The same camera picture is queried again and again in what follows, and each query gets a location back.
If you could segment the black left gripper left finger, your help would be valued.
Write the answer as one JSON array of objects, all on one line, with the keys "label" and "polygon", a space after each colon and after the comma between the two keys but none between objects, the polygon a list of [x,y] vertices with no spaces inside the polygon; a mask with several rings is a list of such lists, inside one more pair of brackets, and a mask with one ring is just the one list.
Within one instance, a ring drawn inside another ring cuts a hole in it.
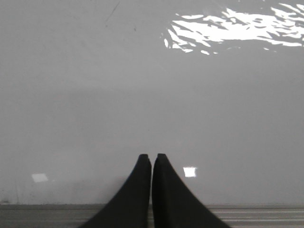
[{"label": "black left gripper left finger", "polygon": [[80,227],[146,228],[151,170],[148,155],[139,155],[134,169],[119,191],[104,208]]}]

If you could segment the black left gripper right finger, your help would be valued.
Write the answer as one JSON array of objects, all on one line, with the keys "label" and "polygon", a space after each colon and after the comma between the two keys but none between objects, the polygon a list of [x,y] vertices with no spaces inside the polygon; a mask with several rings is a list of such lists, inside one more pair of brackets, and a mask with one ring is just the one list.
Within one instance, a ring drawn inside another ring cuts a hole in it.
[{"label": "black left gripper right finger", "polygon": [[165,154],[158,154],[152,179],[156,228],[228,228],[179,178]]}]

